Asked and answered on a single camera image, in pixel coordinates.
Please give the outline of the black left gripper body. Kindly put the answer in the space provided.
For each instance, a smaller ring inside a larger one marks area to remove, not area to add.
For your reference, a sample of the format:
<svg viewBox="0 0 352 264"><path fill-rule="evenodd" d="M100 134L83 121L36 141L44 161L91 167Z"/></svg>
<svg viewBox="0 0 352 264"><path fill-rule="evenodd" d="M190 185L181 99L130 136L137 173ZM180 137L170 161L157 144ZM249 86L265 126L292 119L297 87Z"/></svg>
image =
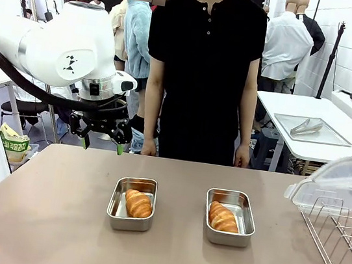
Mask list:
<svg viewBox="0 0 352 264"><path fill-rule="evenodd" d="M110 116L109 114L100 115L91 112L83 112L82 121L86 125L86 130L115 135L119 132L119 124L125 121L125 119Z"/></svg>

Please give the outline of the person's left hand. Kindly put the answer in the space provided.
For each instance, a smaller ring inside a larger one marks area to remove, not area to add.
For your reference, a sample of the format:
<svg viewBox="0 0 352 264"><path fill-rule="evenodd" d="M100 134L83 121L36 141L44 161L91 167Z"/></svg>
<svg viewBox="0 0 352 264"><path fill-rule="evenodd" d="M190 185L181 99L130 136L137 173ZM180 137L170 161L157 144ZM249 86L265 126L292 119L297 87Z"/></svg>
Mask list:
<svg viewBox="0 0 352 264"><path fill-rule="evenodd" d="M250 162L249 145L241 143L235 152L234 166L236 168L247 168Z"/></svg>

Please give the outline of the person's right hand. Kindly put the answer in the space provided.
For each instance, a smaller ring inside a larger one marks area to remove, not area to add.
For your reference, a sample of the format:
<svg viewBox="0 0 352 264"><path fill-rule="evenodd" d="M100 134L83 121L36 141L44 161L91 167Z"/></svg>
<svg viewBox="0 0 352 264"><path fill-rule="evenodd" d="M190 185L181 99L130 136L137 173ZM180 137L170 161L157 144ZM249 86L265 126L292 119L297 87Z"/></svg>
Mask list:
<svg viewBox="0 0 352 264"><path fill-rule="evenodd" d="M141 154L148 156L155 156L157 154L156 144L153 138L144 137Z"/></svg>

